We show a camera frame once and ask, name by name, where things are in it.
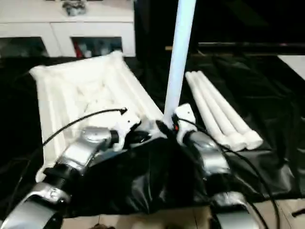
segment white countertop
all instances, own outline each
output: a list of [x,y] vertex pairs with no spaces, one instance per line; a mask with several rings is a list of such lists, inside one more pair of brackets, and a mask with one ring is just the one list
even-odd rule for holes
[[62,2],[0,0],[0,23],[14,22],[133,22],[132,0],[87,2],[85,15],[69,17]]
[[304,55],[279,55],[278,57],[305,80]]

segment black cable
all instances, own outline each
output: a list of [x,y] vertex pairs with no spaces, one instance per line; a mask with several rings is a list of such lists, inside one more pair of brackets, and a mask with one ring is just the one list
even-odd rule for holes
[[194,209],[192,210],[192,212],[193,212],[193,216],[194,216],[194,220],[195,220],[195,224],[196,224],[196,229],[198,229],[198,224],[197,224],[197,219],[196,219],[196,214],[195,214]]
[[224,149],[225,149],[225,150],[227,150],[228,152],[230,152],[230,153],[236,155],[237,157],[239,157],[240,159],[242,159],[244,162],[246,162],[246,163],[251,167],[251,169],[256,173],[256,175],[257,175],[258,178],[260,179],[260,182],[261,182],[261,184],[264,186],[264,188],[265,188],[267,194],[269,195],[270,201],[271,201],[271,203],[272,203],[272,205],[273,205],[273,208],[274,208],[274,213],[275,213],[275,218],[276,218],[276,228],[277,228],[277,229],[281,229],[280,213],[279,213],[278,206],[277,206],[277,204],[276,204],[276,202],[275,202],[275,199],[274,199],[274,197],[273,197],[273,195],[272,195],[272,193],[271,193],[271,190],[270,190],[270,188],[269,188],[267,182],[264,180],[264,178],[263,178],[262,175],[259,173],[259,171],[255,168],[255,166],[252,164],[252,162],[251,162],[248,158],[246,158],[246,157],[240,155],[239,153],[234,152],[234,151],[232,151],[231,149],[229,149],[229,148],[227,148],[227,147],[225,147],[225,146],[220,145],[220,144],[219,144],[219,143],[218,143],[209,133],[207,133],[207,131],[206,131],[204,128],[202,128],[201,126],[197,125],[196,123],[193,123],[193,122],[191,122],[191,121],[189,121],[189,120],[187,120],[187,119],[182,119],[182,118],[179,118],[179,120],[184,121],[184,122],[187,122],[187,123],[190,123],[190,124],[196,126],[196,127],[198,128],[199,131],[201,131],[201,132],[205,133],[206,135],[208,135],[208,136],[209,136],[213,141],[215,141],[215,143],[221,148],[223,154],[225,153],[225,152],[224,152]]
[[305,214],[305,208],[300,209],[300,210],[298,210],[298,211],[295,211],[295,212],[291,213],[291,215],[292,215],[294,218],[295,218],[295,217],[298,217],[298,216],[300,216],[300,215],[303,215],[303,214]]
[[262,214],[259,212],[259,210],[256,208],[256,206],[251,203],[251,202],[248,202],[248,204],[252,207],[252,209],[255,211],[255,213],[257,214],[257,216],[259,217],[260,221],[262,222],[263,226],[265,229],[269,229],[265,219],[263,218]]
[[36,150],[34,150],[34,152],[32,153],[31,157],[28,160],[27,165],[25,166],[25,168],[23,169],[23,171],[22,171],[22,173],[20,175],[20,178],[19,178],[19,181],[18,181],[16,187],[14,188],[14,191],[12,193],[11,199],[10,199],[9,204],[8,204],[8,208],[6,210],[6,216],[8,216],[8,214],[9,214],[9,212],[11,210],[11,207],[12,207],[12,204],[14,202],[14,199],[15,199],[15,196],[17,194],[17,191],[18,191],[18,188],[20,186],[20,183],[23,180],[23,177],[25,176],[25,174],[27,173],[32,159],[40,152],[41,148],[45,147],[46,144],[48,144],[60,132],[62,132],[63,130],[69,128],[70,126],[74,125],[75,123],[78,123],[78,122],[80,122],[80,121],[82,121],[84,119],[90,118],[90,117],[95,116],[95,115],[99,115],[99,114],[107,113],[107,112],[114,112],[114,111],[119,111],[119,112],[121,112],[121,114],[123,114],[126,111],[126,108],[122,108],[122,109],[108,109],[108,110],[103,110],[103,111],[97,111],[97,112],[85,115],[85,116],[83,116],[83,117],[81,117],[79,119],[76,119],[75,121],[70,122],[67,125],[65,125],[62,128],[60,128],[58,131],[56,131],[54,134],[52,134],[47,140],[45,140],[40,147],[38,147]]

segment black tarp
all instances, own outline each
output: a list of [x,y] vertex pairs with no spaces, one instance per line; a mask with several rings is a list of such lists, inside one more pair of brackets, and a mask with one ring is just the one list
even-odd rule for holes
[[[38,64],[75,59],[1,59],[0,216],[31,152],[41,142],[36,85],[27,71]],[[163,110],[169,56],[127,64]],[[305,196],[305,81],[277,57],[189,58],[186,70],[202,70],[243,119],[264,139],[243,151],[277,199]],[[202,124],[190,89],[183,83],[181,104],[190,103]],[[250,201],[268,199],[249,166],[230,155],[232,170]],[[17,199],[29,191],[42,154],[35,157]],[[92,167],[73,197],[68,215],[151,213],[164,208],[202,206],[208,198],[195,165],[168,140],[158,139]]]

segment white shelf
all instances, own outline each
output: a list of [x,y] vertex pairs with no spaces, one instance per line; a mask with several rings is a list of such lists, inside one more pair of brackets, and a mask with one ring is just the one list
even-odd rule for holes
[[62,2],[0,0],[0,23],[20,22],[133,22],[132,0],[87,2],[85,15],[69,17]]

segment white cabinet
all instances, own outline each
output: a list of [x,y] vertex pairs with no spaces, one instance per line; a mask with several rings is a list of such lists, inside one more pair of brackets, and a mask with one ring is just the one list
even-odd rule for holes
[[57,57],[62,53],[49,23],[0,23],[0,56],[17,53]]
[[135,56],[132,22],[61,22],[51,26],[63,56],[77,56],[76,46],[85,46],[92,55],[121,49],[124,56]]
[[80,50],[96,56],[116,49],[135,56],[132,1],[86,5],[86,14],[69,17],[61,1],[0,0],[0,56],[2,48],[3,57],[14,52],[36,56],[41,49],[49,57],[79,56]]

